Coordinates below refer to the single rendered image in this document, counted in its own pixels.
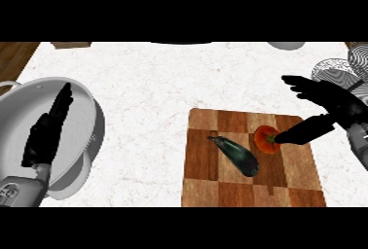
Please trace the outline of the red tomato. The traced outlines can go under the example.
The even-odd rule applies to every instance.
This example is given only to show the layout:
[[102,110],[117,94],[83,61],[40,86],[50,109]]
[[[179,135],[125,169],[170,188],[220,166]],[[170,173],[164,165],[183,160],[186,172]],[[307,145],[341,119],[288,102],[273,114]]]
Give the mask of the red tomato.
[[260,125],[253,134],[253,142],[260,152],[264,154],[276,154],[281,145],[276,143],[278,130],[269,125]]

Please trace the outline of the white round pot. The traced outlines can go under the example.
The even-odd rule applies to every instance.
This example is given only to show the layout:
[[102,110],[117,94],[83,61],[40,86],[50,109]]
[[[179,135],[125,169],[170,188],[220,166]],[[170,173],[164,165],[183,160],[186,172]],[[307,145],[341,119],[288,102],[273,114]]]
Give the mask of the white round pot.
[[46,77],[19,84],[0,96],[0,180],[7,176],[35,176],[22,167],[29,128],[43,113],[50,111],[56,95],[71,84],[74,102],[62,126],[60,142],[52,164],[47,196],[60,200],[80,190],[91,168],[105,136],[105,117],[100,106],[86,88],[74,79]]

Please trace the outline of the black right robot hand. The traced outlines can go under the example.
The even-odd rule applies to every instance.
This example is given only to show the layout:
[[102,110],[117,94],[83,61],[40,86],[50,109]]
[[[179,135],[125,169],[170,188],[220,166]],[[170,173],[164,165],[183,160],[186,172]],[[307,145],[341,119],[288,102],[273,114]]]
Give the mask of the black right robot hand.
[[278,144],[303,145],[329,133],[338,124],[344,130],[353,125],[368,124],[368,106],[362,100],[337,84],[315,82],[301,76],[282,76],[295,97],[322,106],[326,114],[309,117],[275,137]]

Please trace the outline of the grey round object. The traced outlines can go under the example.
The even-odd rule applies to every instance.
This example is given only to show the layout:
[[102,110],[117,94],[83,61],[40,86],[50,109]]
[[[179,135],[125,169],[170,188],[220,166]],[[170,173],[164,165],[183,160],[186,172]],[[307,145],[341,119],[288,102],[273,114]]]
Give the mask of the grey round object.
[[294,51],[304,45],[303,42],[270,42],[269,45],[284,51]]

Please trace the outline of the brown wooden block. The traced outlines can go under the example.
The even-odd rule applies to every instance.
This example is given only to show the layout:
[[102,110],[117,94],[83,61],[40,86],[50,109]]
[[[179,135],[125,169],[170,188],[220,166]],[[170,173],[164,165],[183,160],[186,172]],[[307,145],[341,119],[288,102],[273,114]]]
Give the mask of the brown wooden block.
[[91,42],[50,42],[56,50],[88,48]]

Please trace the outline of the dark purple eggplant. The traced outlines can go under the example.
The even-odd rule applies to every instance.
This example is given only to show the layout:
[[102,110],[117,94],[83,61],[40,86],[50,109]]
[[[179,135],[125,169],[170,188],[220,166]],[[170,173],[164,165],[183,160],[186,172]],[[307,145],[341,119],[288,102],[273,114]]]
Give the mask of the dark purple eggplant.
[[245,177],[253,177],[258,172],[258,162],[251,152],[224,136],[208,136],[238,171]]

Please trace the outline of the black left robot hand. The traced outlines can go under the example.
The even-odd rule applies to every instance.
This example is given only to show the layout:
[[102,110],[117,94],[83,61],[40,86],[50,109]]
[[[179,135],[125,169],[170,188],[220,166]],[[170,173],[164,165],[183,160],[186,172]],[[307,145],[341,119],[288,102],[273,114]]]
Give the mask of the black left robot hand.
[[38,163],[52,163],[56,157],[62,126],[72,102],[71,84],[65,83],[56,95],[50,111],[40,116],[29,129],[22,167],[31,167]]

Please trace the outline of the checkered wooden cutting board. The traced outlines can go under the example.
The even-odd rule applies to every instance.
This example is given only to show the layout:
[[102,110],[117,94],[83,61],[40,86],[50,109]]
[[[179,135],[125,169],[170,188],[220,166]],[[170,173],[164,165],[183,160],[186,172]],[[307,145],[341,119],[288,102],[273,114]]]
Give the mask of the checkered wooden cutting board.
[[[272,155],[258,151],[253,133],[261,125],[284,131],[301,117],[211,109],[190,109],[188,115],[183,206],[295,206],[326,204],[316,165],[307,144],[287,144]],[[255,176],[244,176],[226,158],[211,136],[233,140],[257,158]]]

